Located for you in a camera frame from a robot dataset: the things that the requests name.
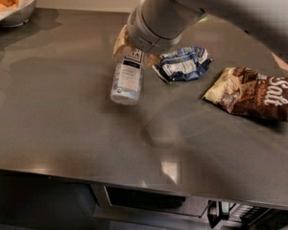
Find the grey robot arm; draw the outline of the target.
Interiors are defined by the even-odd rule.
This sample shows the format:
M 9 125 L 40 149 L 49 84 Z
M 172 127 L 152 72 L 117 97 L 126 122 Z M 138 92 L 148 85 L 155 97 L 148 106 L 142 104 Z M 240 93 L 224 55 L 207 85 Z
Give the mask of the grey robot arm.
M 288 64 L 288 0 L 141 0 L 113 47 L 120 58 L 137 48 L 155 59 L 207 15 L 246 32 Z

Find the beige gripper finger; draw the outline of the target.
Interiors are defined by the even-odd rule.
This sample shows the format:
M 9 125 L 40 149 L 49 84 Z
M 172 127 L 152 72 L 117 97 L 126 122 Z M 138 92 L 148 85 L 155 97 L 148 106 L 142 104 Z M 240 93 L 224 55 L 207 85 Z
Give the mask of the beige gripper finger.
M 153 65 L 157 64 L 160 61 L 160 56 L 155 56 L 152 54 L 144 54 L 144 68 L 151 68 Z
M 131 52 L 132 45 L 129 42 L 129 33 L 127 30 L 127 26 L 124 25 L 115 41 L 112 57 L 115 61 L 118 61 L 119 59 L 130 54 Z

